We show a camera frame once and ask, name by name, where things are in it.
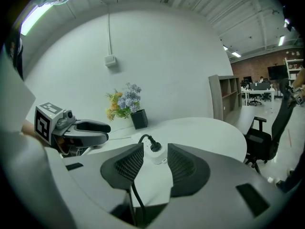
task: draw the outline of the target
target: mesh chair back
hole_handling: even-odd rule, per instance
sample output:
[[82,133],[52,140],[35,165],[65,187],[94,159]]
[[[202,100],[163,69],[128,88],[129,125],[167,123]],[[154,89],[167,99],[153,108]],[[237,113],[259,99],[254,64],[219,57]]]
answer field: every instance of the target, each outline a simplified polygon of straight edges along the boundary
[[295,107],[295,104],[288,106],[288,99],[290,94],[285,88],[287,83],[288,83],[288,79],[284,79],[280,83],[280,91],[284,96],[282,99],[280,110],[276,116],[275,121],[272,124],[272,129],[271,129],[272,145],[270,149],[269,159],[275,157],[281,136],[288,124],[292,111]]

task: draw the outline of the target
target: round white table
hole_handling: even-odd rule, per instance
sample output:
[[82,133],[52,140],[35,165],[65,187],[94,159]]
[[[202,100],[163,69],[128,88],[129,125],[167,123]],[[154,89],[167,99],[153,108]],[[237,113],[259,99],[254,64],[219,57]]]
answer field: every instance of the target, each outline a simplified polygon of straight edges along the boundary
[[[138,143],[143,134],[151,135],[166,149],[168,143],[181,144],[232,157],[241,162],[244,161],[247,151],[244,135],[234,126],[216,119],[190,117],[164,121],[144,129],[135,130],[134,127],[129,127],[115,131],[110,133],[108,142],[98,148],[88,149],[85,154]],[[168,203],[173,186],[172,173],[167,163],[153,164],[147,157],[149,152],[150,147],[144,145],[144,164],[135,179],[137,191],[145,206]],[[140,206],[133,193],[132,202],[134,207]]]

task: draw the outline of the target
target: bookshelf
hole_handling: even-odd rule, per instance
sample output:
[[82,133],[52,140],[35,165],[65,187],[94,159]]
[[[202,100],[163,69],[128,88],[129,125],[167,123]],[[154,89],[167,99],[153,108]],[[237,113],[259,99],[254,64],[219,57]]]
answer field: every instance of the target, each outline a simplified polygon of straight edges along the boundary
[[242,106],[239,78],[234,75],[209,77],[214,119],[224,121],[228,114]]
[[301,70],[301,65],[303,65],[303,59],[292,59],[288,60],[285,58],[285,64],[288,72],[288,79],[290,85],[296,79],[297,74],[299,74]]

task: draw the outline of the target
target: wooden shelf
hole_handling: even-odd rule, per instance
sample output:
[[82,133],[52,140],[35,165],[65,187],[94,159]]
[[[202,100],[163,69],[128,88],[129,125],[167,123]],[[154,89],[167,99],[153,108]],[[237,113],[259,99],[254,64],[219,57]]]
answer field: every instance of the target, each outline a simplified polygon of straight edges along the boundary
[[287,63],[293,63],[293,62],[302,62],[304,59],[291,59],[287,60]]
[[230,95],[232,95],[232,94],[234,94],[234,93],[236,93],[236,92],[237,92],[237,90],[234,91],[234,92],[232,92],[232,93],[230,93],[230,94],[224,95],[223,98],[225,98],[225,97],[227,97],[227,96],[230,96]]

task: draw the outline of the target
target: black cable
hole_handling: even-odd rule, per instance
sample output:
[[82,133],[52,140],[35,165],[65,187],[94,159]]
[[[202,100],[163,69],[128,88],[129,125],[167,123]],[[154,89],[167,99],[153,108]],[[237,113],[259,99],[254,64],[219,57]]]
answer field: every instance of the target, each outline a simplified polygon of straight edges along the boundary
[[144,204],[142,203],[142,200],[141,200],[141,198],[140,198],[140,196],[138,194],[138,191],[135,188],[134,182],[132,184],[132,190],[133,190],[133,193],[134,193],[135,197],[137,198],[137,200],[138,200],[138,202],[139,202],[139,204],[141,206],[142,216],[143,216],[143,223],[146,224],[146,210],[145,210]]
[[141,143],[145,137],[151,137],[151,135],[144,134],[143,136],[141,136],[141,138],[138,141],[138,143]]

